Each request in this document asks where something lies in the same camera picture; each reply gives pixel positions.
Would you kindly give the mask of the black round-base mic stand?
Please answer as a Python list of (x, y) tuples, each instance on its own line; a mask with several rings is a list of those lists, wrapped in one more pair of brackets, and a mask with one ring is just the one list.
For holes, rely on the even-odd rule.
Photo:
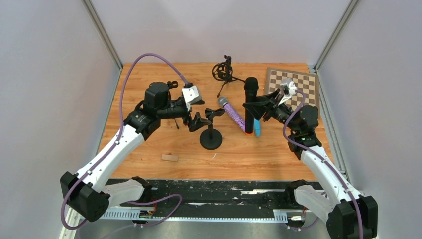
[(222, 116), (224, 113), (225, 109), (223, 108), (219, 108), (217, 110), (212, 110), (210, 108), (205, 109), (205, 116), (211, 123), (200, 135), (200, 144), (204, 149), (215, 150), (222, 145), (223, 137), (220, 131), (214, 129), (213, 118)]

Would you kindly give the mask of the black microphone orange end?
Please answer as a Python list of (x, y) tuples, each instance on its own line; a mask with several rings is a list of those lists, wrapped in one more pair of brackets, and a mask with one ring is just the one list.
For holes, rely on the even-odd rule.
[[(255, 77), (248, 77), (244, 82), (245, 102), (254, 102), (259, 89), (258, 80)], [(254, 116), (245, 108), (245, 133), (252, 134), (254, 127)]]

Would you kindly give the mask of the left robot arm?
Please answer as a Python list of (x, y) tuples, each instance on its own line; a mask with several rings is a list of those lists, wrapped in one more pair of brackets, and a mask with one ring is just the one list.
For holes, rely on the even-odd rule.
[(106, 183), (123, 161), (160, 127), (161, 120), (182, 118), (190, 132), (210, 124), (200, 113), (191, 116), (192, 105), (204, 104), (197, 86), (186, 84), (181, 96), (173, 100), (170, 89), (177, 86), (176, 81), (151, 83), (144, 99), (123, 120), (114, 138), (76, 173), (65, 172), (61, 176), (66, 205), (94, 222), (110, 207), (143, 198), (150, 186), (139, 177), (114, 185)]

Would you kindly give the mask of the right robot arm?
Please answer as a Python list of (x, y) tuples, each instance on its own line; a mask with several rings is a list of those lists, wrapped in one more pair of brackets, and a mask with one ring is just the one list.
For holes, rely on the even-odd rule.
[(289, 149), (307, 166), (319, 181), (324, 194), (310, 184), (296, 181), (291, 187), (293, 201), (311, 210), (325, 223), (332, 239), (373, 239), (378, 235), (378, 204), (372, 196), (364, 196), (335, 167), (317, 138), (318, 108), (303, 101), (292, 110), (282, 102), (277, 89), (258, 96), (245, 92), (243, 106), (247, 117), (264, 121), (274, 118), (283, 124), (283, 137)]

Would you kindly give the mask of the black tripod clip mic stand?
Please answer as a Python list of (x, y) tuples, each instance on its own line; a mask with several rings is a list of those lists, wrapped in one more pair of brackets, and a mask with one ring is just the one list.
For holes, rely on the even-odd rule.
[(173, 107), (174, 106), (174, 102), (172, 100), (172, 96), (171, 96), (171, 89), (177, 88), (178, 87), (178, 82), (177, 81), (168, 81), (167, 82), (167, 86), (169, 88), (168, 90), (168, 100), (169, 100), (169, 106)]

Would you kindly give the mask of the blue microphone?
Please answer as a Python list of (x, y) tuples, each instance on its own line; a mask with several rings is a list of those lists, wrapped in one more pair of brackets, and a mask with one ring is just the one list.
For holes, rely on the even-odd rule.
[(261, 124), (260, 124), (260, 121), (257, 119), (254, 120), (253, 130), (254, 130), (254, 135), (256, 137), (261, 136)]

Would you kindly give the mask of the purple glitter microphone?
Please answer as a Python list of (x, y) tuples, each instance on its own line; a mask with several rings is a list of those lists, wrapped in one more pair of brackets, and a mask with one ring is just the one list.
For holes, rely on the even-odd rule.
[(224, 97), (220, 96), (218, 98), (218, 103), (221, 107), (225, 109), (227, 114), (231, 117), (231, 119), (237, 124), (237, 126), (245, 132), (245, 120), (243, 117), (237, 112), (234, 106), (229, 102), (229, 100)]

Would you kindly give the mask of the wooden chessboard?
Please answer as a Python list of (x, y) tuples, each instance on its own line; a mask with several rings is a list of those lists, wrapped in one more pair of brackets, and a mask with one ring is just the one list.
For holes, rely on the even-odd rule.
[(315, 74), (269, 67), (267, 68), (263, 93), (265, 95), (273, 93), (280, 88), (282, 81), (286, 78), (291, 78), (297, 89), (305, 93), (303, 106), (314, 106), (320, 111), (319, 79)]

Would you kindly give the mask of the small wooden block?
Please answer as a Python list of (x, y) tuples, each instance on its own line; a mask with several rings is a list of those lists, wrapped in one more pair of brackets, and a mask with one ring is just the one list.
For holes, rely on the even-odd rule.
[(162, 154), (161, 160), (163, 161), (169, 161), (169, 162), (178, 162), (179, 157), (176, 155), (170, 155), (170, 154)]

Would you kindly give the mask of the black tripod shock-mount stand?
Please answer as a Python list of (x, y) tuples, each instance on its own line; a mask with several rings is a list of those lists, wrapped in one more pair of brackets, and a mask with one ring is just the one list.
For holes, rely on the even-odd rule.
[(220, 97), (221, 92), (225, 85), (234, 81), (241, 81), (245, 82), (244, 79), (240, 79), (233, 76), (233, 68), (232, 68), (232, 57), (228, 55), (224, 55), (225, 61), (217, 63), (212, 69), (212, 76), (217, 81), (222, 82), (222, 86), (220, 91), (217, 94), (217, 98)]

